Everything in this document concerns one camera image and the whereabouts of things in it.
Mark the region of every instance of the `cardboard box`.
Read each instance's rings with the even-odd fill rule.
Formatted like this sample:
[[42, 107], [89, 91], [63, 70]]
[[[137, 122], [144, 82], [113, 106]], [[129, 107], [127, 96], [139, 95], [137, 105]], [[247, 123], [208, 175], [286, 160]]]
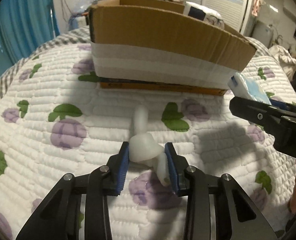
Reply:
[[183, 15], [160, 0], [103, 0], [90, 8], [96, 74], [105, 78], [228, 89], [256, 52], [247, 39]]

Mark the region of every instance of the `cable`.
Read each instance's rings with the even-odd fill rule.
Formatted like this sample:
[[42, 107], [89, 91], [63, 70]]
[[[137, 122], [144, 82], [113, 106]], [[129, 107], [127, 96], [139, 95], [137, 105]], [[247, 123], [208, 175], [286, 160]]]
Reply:
[[72, 12], [71, 12], [69, 6], [67, 5], [66, 0], [60, 0], [60, 3], [61, 3], [61, 10], [62, 10], [62, 12], [63, 12], [63, 19], [64, 19], [65, 22], [68, 23], [68, 20], [69, 20], [69, 19], [68, 19], [68, 14], [67, 14], [67, 12], [64, 10], [64, 3], [66, 4], [66, 7], [68, 8], [70, 14], [72, 14]]
[[278, 30], [277, 30], [277, 27], [275, 27], [274, 25], [272, 25], [272, 24], [269, 24], [269, 27], [271, 28], [271, 27], [273, 27], [273, 28], [275, 28], [275, 30], [276, 30], [276, 32], [277, 32], [277, 37], [279, 36], [279, 33], [278, 33]]

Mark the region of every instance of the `white plastic object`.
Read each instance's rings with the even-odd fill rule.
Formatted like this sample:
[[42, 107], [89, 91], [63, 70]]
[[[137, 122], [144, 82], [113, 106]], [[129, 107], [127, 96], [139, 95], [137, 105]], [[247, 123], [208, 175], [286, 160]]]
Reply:
[[137, 134], [129, 140], [129, 160], [142, 162], [164, 153], [164, 148], [155, 142], [150, 133]]
[[142, 134], [147, 132], [148, 126], [148, 109], [144, 105], [138, 105], [134, 112], [134, 132]]
[[163, 186], [170, 185], [170, 178], [169, 178], [169, 170], [168, 170], [168, 160], [167, 155], [165, 153], [159, 154], [157, 157], [149, 160], [145, 160], [142, 162], [138, 162], [139, 164], [144, 164], [150, 168], [153, 168], [160, 183]]
[[87, 10], [87, 8], [97, 0], [77, 0], [75, 3], [75, 7], [72, 9], [74, 14], [83, 13]]
[[254, 80], [251, 80], [238, 72], [228, 81], [228, 86], [236, 97], [271, 105], [270, 100], [262, 87]]
[[217, 26], [220, 29], [225, 29], [225, 24], [220, 13], [206, 6], [194, 2], [186, 2], [183, 14]]

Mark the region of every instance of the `brown cardboard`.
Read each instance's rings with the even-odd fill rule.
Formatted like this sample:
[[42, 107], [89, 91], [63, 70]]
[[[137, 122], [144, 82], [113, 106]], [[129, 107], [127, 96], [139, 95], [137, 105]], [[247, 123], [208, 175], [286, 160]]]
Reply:
[[183, 10], [181, 4], [160, 0], [104, 0], [90, 9], [91, 41], [173, 52], [239, 72], [246, 67], [256, 48], [245, 37], [226, 24], [221, 30], [185, 16]]
[[172, 91], [184, 92], [195, 94], [208, 94], [213, 96], [223, 96], [227, 90], [202, 88], [186, 85], [165, 84], [158, 82], [144, 82], [136, 80], [112, 79], [112, 78], [99, 78], [100, 87], [105, 89], [141, 89], [141, 90], [159, 90], [159, 91]]

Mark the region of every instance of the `white quilted blanket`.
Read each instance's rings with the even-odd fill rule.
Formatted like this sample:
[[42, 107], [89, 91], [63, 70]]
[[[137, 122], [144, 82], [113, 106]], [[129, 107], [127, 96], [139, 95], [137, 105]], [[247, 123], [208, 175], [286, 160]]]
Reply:
[[[92, 71], [89, 44], [55, 47], [25, 62], [0, 100], [0, 226], [9, 238], [63, 174], [90, 173], [118, 153], [139, 103], [149, 109], [148, 131], [158, 143], [173, 142], [208, 174], [230, 173], [273, 229], [284, 228], [295, 159], [276, 152], [274, 138], [260, 127], [232, 116], [230, 91], [215, 97], [103, 90]], [[254, 57], [243, 73], [270, 97], [296, 103], [272, 57]], [[181, 239], [185, 209], [186, 199], [133, 164], [121, 195], [109, 199], [113, 239]], [[80, 226], [82, 239], [83, 221]]]

